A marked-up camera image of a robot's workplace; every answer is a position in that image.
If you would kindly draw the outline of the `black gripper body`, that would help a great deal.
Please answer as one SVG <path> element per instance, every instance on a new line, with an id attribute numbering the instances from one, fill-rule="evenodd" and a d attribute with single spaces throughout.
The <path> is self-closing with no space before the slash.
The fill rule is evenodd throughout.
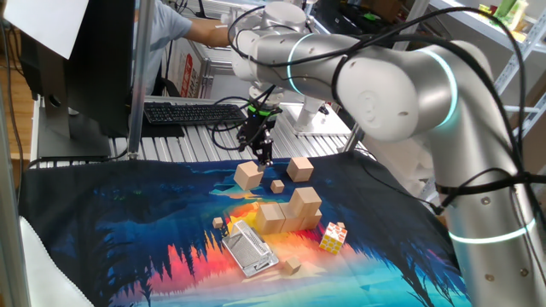
<path id="1" fill-rule="evenodd" d="M 251 114 L 239 130 L 246 133 L 247 147 L 254 148 L 256 141 L 266 139 L 266 133 L 273 129 L 276 122 L 275 115 L 262 116 Z"/>

